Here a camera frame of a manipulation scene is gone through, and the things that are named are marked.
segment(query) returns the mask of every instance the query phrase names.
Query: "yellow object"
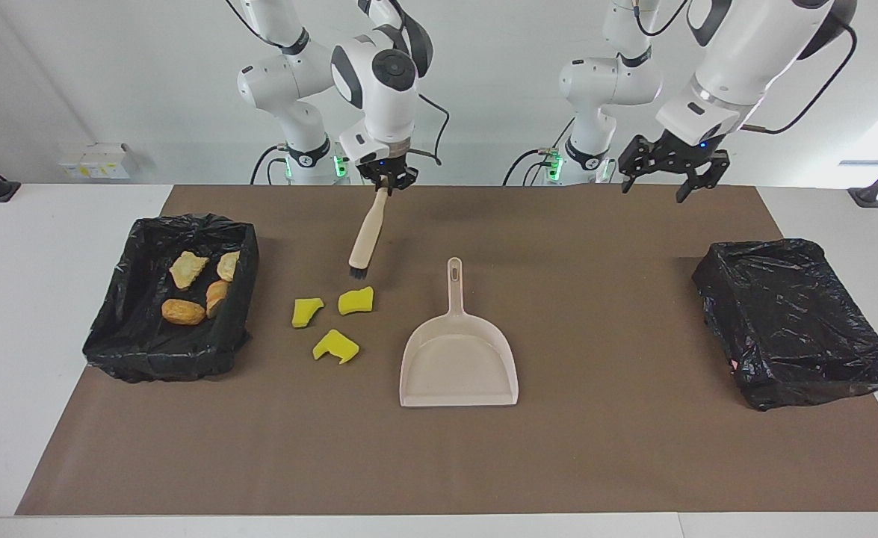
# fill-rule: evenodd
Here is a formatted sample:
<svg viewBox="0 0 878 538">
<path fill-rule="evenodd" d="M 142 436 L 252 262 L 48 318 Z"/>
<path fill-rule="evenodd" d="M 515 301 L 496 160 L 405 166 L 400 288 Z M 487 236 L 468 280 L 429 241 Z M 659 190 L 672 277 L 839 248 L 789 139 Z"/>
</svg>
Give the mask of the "yellow object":
<svg viewBox="0 0 878 538">
<path fill-rule="evenodd" d="M 347 339 L 337 330 L 330 330 L 316 347 L 312 348 L 312 358 L 319 360 L 326 353 L 339 357 L 339 364 L 343 365 L 353 360 L 359 352 L 359 344 Z"/>
<path fill-rule="evenodd" d="M 374 293 L 376 292 L 371 287 L 343 293 L 339 296 L 339 313 L 346 316 L 356 312 L 373 311 Z"/>
<path fill-rule="evenodd" d="M 292 309 L 292 326 L 295 328 L 308 326 L 312 316 L 315 316 L 323 306 L 326 304 L 322 299 L 297 299 L 296 306 Z"/>
</svg>

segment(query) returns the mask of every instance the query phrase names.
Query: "black trash bag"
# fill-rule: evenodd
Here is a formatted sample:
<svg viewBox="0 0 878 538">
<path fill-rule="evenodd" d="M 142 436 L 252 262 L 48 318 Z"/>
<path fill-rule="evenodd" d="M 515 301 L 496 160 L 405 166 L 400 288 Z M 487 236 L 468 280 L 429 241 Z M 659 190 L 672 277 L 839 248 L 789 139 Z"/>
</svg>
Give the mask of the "black trash bag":
<svg viewBox="0 0 878 538">
<path fill-rule="evenodd" d="M 878 335 L 817 243 L 715 243 L 693 279 L 754 409 L 878 391 Z"/>
<path fill-rule="evenodd" d="M 176 289 L 169 268 L 183 251 L 210 258 L 196 282 Z M 206 289 L 220 277 L 220 256 L 240 251 L 233 283 L 214 320 L 181 327 L 162 317 L 166 299 L 206 305 Z M 100 313 L 83 346 L 87 363 L 117 379 L 193 381 L 233 368 L 245 330 L 259 249 L 252 224 L 217 215 L 143 218 L 135 222 Z"/>
</svg>

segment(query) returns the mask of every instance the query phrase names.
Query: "dustpan handle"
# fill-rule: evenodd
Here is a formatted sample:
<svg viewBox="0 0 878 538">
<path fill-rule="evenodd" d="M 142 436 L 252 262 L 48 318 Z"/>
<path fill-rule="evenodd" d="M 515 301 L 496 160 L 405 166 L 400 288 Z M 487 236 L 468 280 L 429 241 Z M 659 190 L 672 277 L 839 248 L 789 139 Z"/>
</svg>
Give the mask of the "dustpan handle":
<svg viewBox="0 0 878 538">
<path fill-rule="evenodd" d="M 448 260 L 448 313 L 466 313 L 462 293 L 462 260 L 458 258 Z"/>
</svg>

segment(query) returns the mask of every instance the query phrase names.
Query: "dustpan pan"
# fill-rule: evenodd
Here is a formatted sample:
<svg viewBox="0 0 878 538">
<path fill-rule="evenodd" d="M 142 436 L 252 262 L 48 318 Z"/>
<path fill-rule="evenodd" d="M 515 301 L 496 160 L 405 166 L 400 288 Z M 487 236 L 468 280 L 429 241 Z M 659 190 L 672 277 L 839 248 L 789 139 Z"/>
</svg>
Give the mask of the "dustpan pan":
<svg viewBox="0 0 878 538">
<path fill-rule="evenodd" d="M 518 402 L 508 340 L 496 326 L 466 314 L 462 260 L 448 260 L 448 314 L 419 326 L 402 355 L 402 406 L 496 406 Z"/>
</svg>

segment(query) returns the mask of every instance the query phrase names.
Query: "white table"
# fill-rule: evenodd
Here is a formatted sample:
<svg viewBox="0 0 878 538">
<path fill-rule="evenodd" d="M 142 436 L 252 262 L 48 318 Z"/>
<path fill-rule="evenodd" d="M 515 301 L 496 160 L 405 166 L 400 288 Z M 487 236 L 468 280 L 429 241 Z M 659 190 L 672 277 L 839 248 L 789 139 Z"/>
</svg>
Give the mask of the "white table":
<svg viewBox="0 0 878 538">
<path fill-rule="evenodd" d="M 11 517 L 83 371 L 80 346 L 132 221 L 155 217 L 170 190 L 28 185 L 0 205 L 0 536 L 878 536 L 878 514 L 859 513 Z M 878 211 L 843 191 L 760 191 L 784 235 L 824 247 L 878 331 Z"/>
</svg>

